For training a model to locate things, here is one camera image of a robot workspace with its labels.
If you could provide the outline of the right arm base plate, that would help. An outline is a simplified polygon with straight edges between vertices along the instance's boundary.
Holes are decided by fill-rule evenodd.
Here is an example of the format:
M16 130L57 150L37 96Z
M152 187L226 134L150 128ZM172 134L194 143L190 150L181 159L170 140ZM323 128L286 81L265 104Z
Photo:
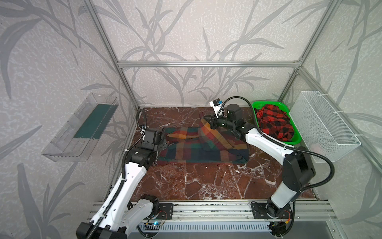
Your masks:
M272 203L263 203L252 201L250 203L252 214L254 219L291 219L292 208L289 204L285 205L283 208L278 208Z

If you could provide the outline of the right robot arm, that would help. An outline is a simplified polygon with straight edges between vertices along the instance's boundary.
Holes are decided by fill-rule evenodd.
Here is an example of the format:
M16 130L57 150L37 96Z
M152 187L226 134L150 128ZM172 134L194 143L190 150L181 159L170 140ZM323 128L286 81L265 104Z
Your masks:
M253 145L264 151L283 167L282 182L275 193L268 199L262 208L254 207L259 213L267 214L268 217L277 219L285 212L290 202L293 202L303 192L303 187L315 176L310 156L300 152L299 148L287 148L287 144L266 139L264 133L260 133L254 124L246 122L242 116L242 108L237 104L228 105L228 115L218 116L222 104L211 104L215 114L204 116L211 129L225 128L240 140Z

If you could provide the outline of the multicolour plaid shirt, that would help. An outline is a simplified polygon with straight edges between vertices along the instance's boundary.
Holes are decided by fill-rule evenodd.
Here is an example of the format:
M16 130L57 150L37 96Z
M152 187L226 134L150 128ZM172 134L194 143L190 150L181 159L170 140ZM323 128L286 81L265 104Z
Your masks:
M161 151L158 163L246 164L250 150L224 128L211 129L200 119L198 127L165 128L168 147Z

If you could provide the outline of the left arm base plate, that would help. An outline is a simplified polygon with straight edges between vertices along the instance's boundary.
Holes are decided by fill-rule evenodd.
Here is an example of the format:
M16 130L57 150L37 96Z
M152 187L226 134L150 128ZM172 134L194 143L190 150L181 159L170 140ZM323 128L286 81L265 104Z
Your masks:
M145 220L171 220L174 213L173 203L159 203L158 209L155 211L157 214L146 217Z

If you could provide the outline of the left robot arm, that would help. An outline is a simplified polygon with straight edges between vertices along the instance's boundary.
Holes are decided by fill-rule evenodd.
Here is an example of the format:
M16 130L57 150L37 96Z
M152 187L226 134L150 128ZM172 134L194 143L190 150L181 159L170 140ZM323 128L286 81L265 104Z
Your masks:
M141 144L125 152L116 186L90 222L78 226L77 238L126 239L143 220L160 214L159 200L155 196L145 194L135 205L129 206L138 184L167 146L163 129L148 128L143 132Z

